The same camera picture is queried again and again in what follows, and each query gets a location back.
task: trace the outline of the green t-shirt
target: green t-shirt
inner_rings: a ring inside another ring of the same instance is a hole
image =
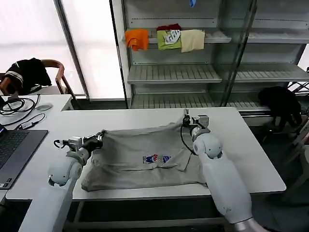
[[[177,49],[182,47],[180,30],[157,31],[159,50]]]

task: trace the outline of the folded clothes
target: folded clothes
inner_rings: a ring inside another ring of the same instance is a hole
[[[156,31],[158,30],[181,30],[181,26],[179,26],[178,23],[176,24],[171,24],[171,25],[167,25],[167,26],[160,26],[156,29]]]
[[[148,44],[148,30],[135,29],[126,31],[126,45],[132,47],[133,51],[138,51],[139,49],[148,50]]]
[[[107,131],[91,156],[86,191],[205,184],[198,156],[180,138],[182,120],[157,128]],[[189,130],[183,139],[192,144]]]
[[[157,31],[159,50],[177,49],[182,47],[180,30]]]
[[[205,32],[201,30],[182,30],[182,53],[204,49]]]

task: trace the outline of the white desk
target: white desk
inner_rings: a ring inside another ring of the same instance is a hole
[[[6,198],[10,200],[33,199],[39,189],[47,185],[47,170],[50,163],[61,160],[60,157],[64,156],[67,151],[54,147],[53,140],[55,139],[89,136],[102,129],[121,130],[156,127],[175,122],[182,114],[183,109],[60,112],[59,120],[50,125],[49,134],[13,188],[8,191]],[[198,114],[207,114],[210,117],[209,128],[223,142],[225,152],[235,163],[250,193],[281,192],[286,189],[276,169],[235,108],[190,109],[190,116],[197,116]],[[84,167],[82,176],[74,188],[73,199],[76,201],[181,198],[210,195],[209,190],[199,184],[86,192],[81,189],[81,182],[88,170],[89,162]]]
[[[30,98],[30,99],[34,100],[34,102],[37,99],[37,95],[27,95],[27,96],[20,96],[20,97],[21,98],[22,97]],[[38,106],[44,105],[46,103],[51,103],[53,105],[53,107],[51,109],[43,112],[43,113],[46,114],[45,119],[41,123],[37,124],[32,129],[33,130],[49,130],[49,128],[52,127],[52,124],[56,123],[59,112],[61,112],[62,110],[72,108],[72,105],[71,105],[71,102],[70,102],[71,99],[72,99],[71,95],[41,95],[41,99],[38,103]],[[26,109],[29,106],[31,106],[31,104],[29,103],[29,101],[26,101],[26,105],[25,105]],[[16,120],[22,118],[26,113],[27,112],[18,113],[16,115],[12,116],[12,117],[0,116],[0,123],[6,124],[6,123],[16,121]],[[27,118],[25,118],[23,121],[26,121],[27,119],[29,119],[29,118],[37,115],[37,114],[40,114],[40,113],[42,113],[42,112],[38,111],[38,110],[33,110],[31,112],[31,114]],[[14,124],[14,125],[10,125],[6,128],[13,130],[17,125],[18,125],[18,123]],[[7,190],[0,190],[0,202],[3,199],[3,197],[5,196],[6,192],[7,192]]]

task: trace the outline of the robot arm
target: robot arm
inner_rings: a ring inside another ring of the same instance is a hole
[[[70,147],[63,160],[49,169],[48,184],[33,199],[19,232],[59,232],[72,202],[72,192],[91,152],[102,148],[101,135],[86,139],[74,137],[66,144]]]
[[[183,126],[191,128],[193,151],[199,156],[207,186],[217,210],[238,232],[267,232],[252,217],[251,197],[223,145],[208,129],[209,118],[199,115],[190,124],[185,111]]]

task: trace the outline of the wooden chair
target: wooden chair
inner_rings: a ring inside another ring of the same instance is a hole
[[[44,67],[46,67],[46,68],[58,68],[58,73],[56,75],[56,84],[58,86],[60,94],[70,94],[70,95],[72,95],[72,98],[74,100],[76,100],[76,97],[75,97],[70,85],[68,84],[68,82],[67,82],[67,80],[64,76],[64,66],[63,66],[63,64],[60,63],[57,60],[52,60],[52,59],[43,59],[41,61],[44,65]],[[61,85],[61,80],[63,81],[66,89],[64,89],[64,87]],[[10,95],[7,91],[8,85],[11,85],[13,88],[15,88],[14,85],[12,84],[10,78],[8,78],[8,77],[6,77],[3,81],[0,82],[0,90],[5,96]]]

